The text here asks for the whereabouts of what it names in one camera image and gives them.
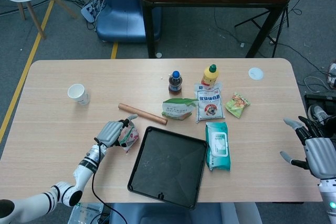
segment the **robotic hand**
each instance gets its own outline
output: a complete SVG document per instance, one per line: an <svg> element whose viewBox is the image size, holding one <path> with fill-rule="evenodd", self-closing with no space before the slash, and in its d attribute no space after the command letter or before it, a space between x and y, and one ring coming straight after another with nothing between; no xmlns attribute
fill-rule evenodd
<svg viewBox="0 0 336 224"><path fill-rule="evenodd" d="M292 159L286 152L280 152L281 156L289 164L310 170L310 173L321 180L319 184L323 204L332 224L336 224L336 150L329 138L323 136L323 132L317 125L302 116L299 119L305 126L297 121L285 118L284 122L291 126L299 137L306 161Z"/></svg>
<svg viewBox="0 0 336 224"><path fill-rule="evenodd" d="M45 193L20 200L0 200L0 224L9 224L16 219L28 222L53 211L57 203L73 207L83 194L86 183L97 172L100 162L106 155L107 148L119 145L118 137L124 127L137 115L131 115L126 120L108 122L95 137L95 144L85 155L73 173L76 184L58 182Z"/></svg>

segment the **wooden rolling pin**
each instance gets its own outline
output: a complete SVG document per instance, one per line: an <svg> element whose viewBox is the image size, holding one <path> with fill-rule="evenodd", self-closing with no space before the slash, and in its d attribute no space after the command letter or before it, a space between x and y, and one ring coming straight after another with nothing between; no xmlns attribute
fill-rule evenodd
<svg viewBox="0 0 336 224"><path fill-rule="evenodd" d="M167 121L168 121L166 118L162 118L160 116L153 115L151 113L145 112L143 110L136 109L134 107L128 106L128 105L123 104L123 103L119 103L118 108L120 110L124 110L124 111L127 111L127 112L132 113L132 114L137 114L138 116L141 116L142 118L146 118L148 120L151 120L151 121L156 122L156 123L161 123L163 125L166 125Z"/></svg>

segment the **tripod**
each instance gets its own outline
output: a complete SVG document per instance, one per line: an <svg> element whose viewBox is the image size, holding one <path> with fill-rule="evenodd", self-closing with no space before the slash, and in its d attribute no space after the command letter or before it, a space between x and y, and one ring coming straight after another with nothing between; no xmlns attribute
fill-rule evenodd
<svg viewBox="0 0 336 224"><path fill-rule="evenodd" d="M259 29L261 29L261 26L259 26L259 24L255 21L255 19L258 18L258 17L261 17L261 16L263 16L263 15L265 15L265 14L268 14L269 12L270 12L270 10L267 10L267 11L264 12L264 13L261 13L261 14L259 14L259 15L257 15L257 16L254 16L254 17L252 17L252 18L249 18L249 19L247 19L247 20L245 20L245 21L243 21L243 22L241 22L241 23L235 25L235 28L236 28L237 26L240 26L240 25L246 23L246 22L252 21L253 24L255 24ZM286 7L285 7L285 8L283 9L283 11L282 11L281 21L280 21L280 24L279 24L278 34L277 34L276 40L274 41L273 38L271 38L269 35L267 35L267 38L269 38L269 40L274 44L274 49L273 49L272 58L274 58L275 51L277 50L278 40L279 40L281 31L282 31L282 26L283 26L283 24L284 24L283 19L284 19L285 15L286 15L287 27L289 27L288 4L286 5Z"/></svg>

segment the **white paper cup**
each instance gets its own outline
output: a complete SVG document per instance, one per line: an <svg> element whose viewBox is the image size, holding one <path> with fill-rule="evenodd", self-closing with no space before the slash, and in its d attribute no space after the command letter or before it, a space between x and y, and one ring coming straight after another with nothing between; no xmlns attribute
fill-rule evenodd
<svg viewBox="0 0 336 224"><path fill-rule="evenodd" d="M89 94L82 84L74 84L68 89L68 97L74 99L81 105L86 105L90 102Z"/></svg>

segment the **green cap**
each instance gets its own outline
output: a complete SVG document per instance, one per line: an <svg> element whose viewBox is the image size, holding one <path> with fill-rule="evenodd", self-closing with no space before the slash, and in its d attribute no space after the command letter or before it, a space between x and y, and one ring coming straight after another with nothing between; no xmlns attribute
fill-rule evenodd
<svg viewBox="0 0 336 224"><path fill-rule="evenodd" d="M210 71L211 73L216 72L216 70L217 70L217 67L216 67L215 64L212 64L212 65L209 67L209 71Z"/></svg>

